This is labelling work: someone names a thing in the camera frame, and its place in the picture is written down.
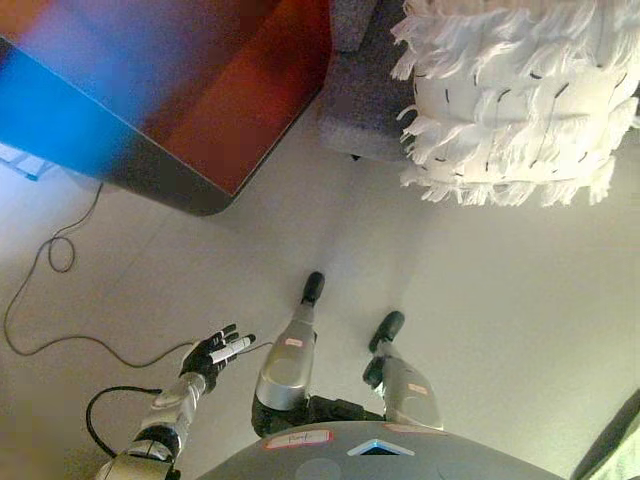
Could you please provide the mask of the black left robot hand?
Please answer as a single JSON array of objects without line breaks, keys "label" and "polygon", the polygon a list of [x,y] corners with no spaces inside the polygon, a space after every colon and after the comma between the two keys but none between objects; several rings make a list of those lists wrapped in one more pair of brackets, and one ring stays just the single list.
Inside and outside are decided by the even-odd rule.
[{"label": "black left robot hand", "polygon": [[183,358],[179,376],[198,375],[204,381],[204,393],[209,394],[219,374],[255,341],[254,334],[241,336],[236,324],[227,325],[191,348]]}]

